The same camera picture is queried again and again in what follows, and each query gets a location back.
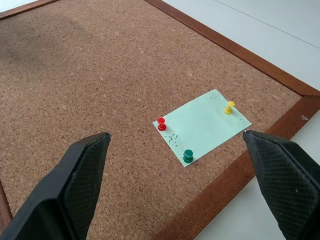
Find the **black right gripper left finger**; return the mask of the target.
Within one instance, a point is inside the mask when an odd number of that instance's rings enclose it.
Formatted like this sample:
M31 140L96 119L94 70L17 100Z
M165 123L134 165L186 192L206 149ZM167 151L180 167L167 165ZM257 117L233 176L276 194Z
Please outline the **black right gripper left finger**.
M85 240L95 215L111 136L107 132L73 143L43 177L2 240Z

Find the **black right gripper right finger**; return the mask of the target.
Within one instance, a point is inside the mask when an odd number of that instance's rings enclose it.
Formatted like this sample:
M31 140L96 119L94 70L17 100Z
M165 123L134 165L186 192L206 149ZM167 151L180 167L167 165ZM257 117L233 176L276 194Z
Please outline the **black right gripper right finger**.
M295 142L243 133L260 191L287 240L320 238L320 166Z

